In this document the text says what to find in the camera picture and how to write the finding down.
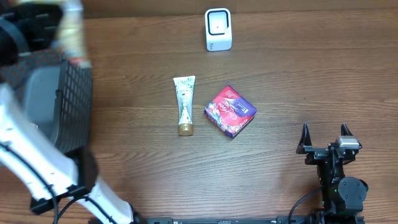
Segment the white cosmetic tube gold cap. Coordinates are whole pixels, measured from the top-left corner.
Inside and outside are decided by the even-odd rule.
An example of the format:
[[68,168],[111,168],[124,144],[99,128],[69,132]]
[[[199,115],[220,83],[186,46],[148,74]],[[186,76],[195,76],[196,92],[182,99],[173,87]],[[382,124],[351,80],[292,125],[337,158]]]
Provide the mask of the white cosmetic tube gold cap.
[[173,79],[178,103],[178,133],[180,136],[191,136],[194,132],[192,105],[195,79],[196,76]]

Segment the yellow blue snack bag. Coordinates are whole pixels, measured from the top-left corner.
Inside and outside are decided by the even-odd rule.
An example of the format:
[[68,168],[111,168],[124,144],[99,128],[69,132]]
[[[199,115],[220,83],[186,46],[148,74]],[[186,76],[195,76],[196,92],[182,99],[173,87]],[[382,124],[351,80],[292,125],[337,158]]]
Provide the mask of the yellow blue snack bag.
[[63,17],[58,30],[58,41],[69,61],[81,68],[91,68],[85,44],[83,5],[80,0],[60,1]]

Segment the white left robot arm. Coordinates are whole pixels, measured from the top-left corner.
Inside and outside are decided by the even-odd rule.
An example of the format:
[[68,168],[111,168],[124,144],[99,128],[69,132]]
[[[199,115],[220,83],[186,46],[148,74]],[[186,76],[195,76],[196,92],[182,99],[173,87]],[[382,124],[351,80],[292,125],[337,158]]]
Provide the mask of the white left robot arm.
[[88,147],[93,76],[80,1],[1,3],[1,164],[29,189],[30,209],[67,198],[100,223],[142,223],[100,177]]

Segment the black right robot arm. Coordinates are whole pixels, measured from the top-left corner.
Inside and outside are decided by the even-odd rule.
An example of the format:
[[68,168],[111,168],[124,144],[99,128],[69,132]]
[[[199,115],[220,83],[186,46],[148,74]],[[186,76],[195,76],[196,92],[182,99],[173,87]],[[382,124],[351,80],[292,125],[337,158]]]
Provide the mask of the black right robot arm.
[[306,194],[290,209],[288,222],[293,221],[293,212],[304,200],[317,193],[322,194],[322,208],[314,209],[297,223],[364,223],[358,213],[369,190],[368,184],[355,177],[345,176],[343,167],[356,160],[362,149],[361,143],[346,124],[341,125],[341,134],[327,147],[312,146],[308,124],[303,124],[302,135],[296,148],[297,154],[305,154],[306,165],[316,165],[320,186]]

